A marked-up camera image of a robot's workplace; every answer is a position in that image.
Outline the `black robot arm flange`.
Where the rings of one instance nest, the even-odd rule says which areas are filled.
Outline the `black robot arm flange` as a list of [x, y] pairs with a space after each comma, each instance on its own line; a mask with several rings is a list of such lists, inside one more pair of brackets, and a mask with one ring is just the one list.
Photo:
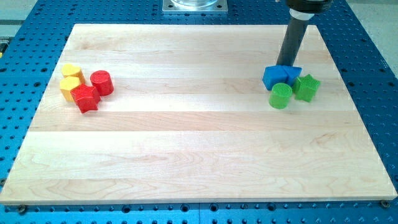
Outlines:
[[329, 10], [333, 0], [286, 0], [285, 4], [298, 12], [319, 14]]

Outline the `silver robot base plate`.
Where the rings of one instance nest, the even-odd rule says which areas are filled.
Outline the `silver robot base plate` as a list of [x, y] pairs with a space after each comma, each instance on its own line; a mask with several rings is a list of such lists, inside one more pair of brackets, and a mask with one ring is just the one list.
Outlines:
[[162, 12], [178, 13], [227, 13], [227, 0], [163, 0]]

